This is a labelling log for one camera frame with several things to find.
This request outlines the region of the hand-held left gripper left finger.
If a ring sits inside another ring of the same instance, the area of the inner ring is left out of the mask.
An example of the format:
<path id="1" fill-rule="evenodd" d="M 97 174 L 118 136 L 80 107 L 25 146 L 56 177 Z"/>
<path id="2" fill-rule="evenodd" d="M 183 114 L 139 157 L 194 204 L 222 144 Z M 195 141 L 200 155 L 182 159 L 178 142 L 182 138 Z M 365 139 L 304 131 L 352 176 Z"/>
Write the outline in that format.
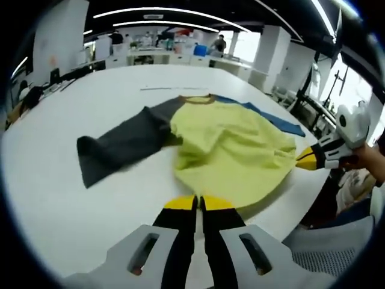
<path id="1" fill-rule="evenodd" d="M 113 245 L 96 269 L 64 278 L 63 288 L 185 288 L 197 204 L 195 196 L 169 201 L 152 225 Z"/>

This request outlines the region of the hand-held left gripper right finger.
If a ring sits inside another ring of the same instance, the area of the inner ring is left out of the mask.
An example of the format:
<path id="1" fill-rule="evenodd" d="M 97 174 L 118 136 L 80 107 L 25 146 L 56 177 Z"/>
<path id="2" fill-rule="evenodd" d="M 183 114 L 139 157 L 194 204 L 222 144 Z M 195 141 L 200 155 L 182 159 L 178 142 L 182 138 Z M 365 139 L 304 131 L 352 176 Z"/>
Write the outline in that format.
<path id="1" fill-rule="evenodd" d="M 205 253 L 215 288 L 329 288 L 335 278 L 308 271 L 291 250 L 257 225 L 246 225 L 234 206 L 202 196 Z"/>

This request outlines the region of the person's right hand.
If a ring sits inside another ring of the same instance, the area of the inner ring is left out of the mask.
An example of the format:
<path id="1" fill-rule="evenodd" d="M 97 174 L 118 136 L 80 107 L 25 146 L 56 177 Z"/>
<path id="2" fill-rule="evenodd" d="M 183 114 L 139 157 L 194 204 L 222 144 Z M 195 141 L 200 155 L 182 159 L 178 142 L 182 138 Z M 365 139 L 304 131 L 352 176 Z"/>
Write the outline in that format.
<path id="1" fill-rule="evenodd" d="M 353 150 L 352 155 L 342 160 L 340 166 L 345 169 L 366 169 L 378 181 L 384 182 L 384 155 L 378 148 L 367 144 Z"/>

